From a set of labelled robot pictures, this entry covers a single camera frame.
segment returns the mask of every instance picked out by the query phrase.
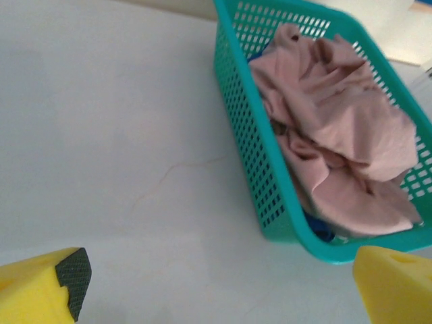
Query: perforated basket side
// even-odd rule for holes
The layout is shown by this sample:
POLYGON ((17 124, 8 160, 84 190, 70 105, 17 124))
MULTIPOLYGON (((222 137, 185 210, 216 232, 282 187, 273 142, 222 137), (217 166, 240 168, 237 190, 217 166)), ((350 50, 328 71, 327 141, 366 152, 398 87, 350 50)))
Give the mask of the perforated basket side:
POLYGON ((272 239, 292 240, 294 237, 286 207, 254 120, 230 42, 220 25, 217 28, 214 64, 259 223, 266 236, 273 233, 270 235, 272 239))

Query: teal plastic basket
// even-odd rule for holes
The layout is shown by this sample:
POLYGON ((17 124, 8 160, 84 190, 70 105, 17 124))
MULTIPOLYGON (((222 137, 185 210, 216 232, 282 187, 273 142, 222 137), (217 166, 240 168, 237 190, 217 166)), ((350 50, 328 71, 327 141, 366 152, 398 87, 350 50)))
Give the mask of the teal plastic basket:
POLYGON ((432 245, 432 125, 364 28, 346 13, 306 1, 214 0, 219 14, 214 67, 243 162, 261 229, 272 241, 300 242, 329 263, 352 261, 362 245, 408 252, 432 245), (424 224, 369 239, 321 241, 308 226, 284 158, 265 113, 246 59, 262 51, 281 23, 299 25, 304 35, 340 34, 371 62, 375 80, 390 101, 417 125, 420 163, 402 187, 424 224))

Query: white wall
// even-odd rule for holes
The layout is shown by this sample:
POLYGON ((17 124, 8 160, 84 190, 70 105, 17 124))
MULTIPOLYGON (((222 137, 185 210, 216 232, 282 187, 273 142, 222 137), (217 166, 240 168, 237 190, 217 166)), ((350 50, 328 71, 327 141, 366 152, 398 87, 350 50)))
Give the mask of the white wall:
MULTIPOLYGON (((129 0, 216 19, 212 0, 129 0)), ((409 10, 413 0, 315 0, 351 13, 390 58, 423 64, 432 58, 432 14, 409 10)))

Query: laundry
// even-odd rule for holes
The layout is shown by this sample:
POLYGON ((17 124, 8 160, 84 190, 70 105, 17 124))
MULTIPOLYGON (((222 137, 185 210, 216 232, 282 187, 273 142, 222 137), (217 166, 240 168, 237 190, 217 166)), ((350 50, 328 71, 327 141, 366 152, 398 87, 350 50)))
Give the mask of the laundry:
POLYGON ((418 161, 416 127, 350 43, 338 35, 313 40, 284 24, 249 65, 308 214, 344 236, 422 222, 400 189, 418 161))

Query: crumpled cloth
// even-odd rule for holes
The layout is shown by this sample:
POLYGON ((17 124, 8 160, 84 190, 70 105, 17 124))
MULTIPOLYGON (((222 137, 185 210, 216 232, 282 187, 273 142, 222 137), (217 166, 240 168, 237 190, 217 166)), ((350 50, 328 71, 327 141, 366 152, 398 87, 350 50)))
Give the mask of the crumpled cloth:
POLYGON ((416 127, 350 43, 314 41, 283 24, 249 66, 307 213, 344 236, 422 221, 400 189, 418 162, 416 127))

